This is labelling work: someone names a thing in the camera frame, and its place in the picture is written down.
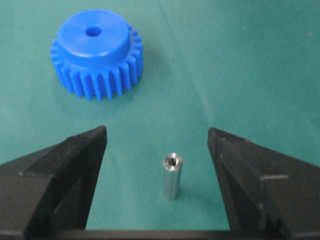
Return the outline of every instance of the cylindrical spacer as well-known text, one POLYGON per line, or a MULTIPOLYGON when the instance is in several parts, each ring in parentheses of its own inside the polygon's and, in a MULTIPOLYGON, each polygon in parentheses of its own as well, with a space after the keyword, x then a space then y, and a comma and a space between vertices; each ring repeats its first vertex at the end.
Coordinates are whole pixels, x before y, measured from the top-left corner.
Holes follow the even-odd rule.
POLYGON ((183 163, 182 158, 175 152, 168 154, 163 160, 163 195, 168 200, 174 200, 178 196, 183 163))

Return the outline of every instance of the gear bore hole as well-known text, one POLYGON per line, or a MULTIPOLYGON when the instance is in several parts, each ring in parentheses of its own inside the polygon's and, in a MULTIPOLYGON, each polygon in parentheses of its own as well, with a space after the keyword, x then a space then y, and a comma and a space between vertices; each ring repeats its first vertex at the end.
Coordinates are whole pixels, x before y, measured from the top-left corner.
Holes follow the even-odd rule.
POLYGON ((96 37, 101 33, 101 28, 98 26, 90 26, 86 29, 85 33, 89 37, 96 37))

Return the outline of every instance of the plastic gear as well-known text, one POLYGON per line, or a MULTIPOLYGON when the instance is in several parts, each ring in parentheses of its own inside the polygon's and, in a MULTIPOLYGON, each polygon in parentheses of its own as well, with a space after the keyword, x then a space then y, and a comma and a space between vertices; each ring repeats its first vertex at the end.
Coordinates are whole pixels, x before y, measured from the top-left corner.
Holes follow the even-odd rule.
POLYGON ((144 68, 138 31, 108 10, 69 17, 52 40, 50 57, 67 91, 88 100, 122 95, 138 83, 144 68))

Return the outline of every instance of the center hole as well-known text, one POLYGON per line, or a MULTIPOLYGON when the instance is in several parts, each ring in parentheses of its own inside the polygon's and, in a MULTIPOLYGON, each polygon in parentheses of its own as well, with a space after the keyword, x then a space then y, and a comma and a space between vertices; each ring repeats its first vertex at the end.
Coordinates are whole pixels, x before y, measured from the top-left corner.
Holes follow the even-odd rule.
POLYGON ((101 33, 101 28, 98 26, 91 26, 85 31, 85 33, 90 37, 96 37, 101 33))
POLYGON ((175 157, 174 158, 170 158, 169 165, 170 166, 176 166, 177 165, 177 159, 175 157))

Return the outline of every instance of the green cloth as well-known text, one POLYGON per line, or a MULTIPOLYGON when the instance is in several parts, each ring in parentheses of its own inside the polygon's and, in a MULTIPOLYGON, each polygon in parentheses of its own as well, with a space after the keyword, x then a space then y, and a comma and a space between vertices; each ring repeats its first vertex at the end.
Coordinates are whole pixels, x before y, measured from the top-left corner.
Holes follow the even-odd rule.
POLYGON ((320 1, 2 0, 1 163, 107 126, 88 229, 228 229, 209 127, 320 164, 320 1), (87 101, 60 85, 51 39, 70 15, 109 9, 137 28, 132 91, 87 101), (177 200, 162 160, 184 159, 177 200))

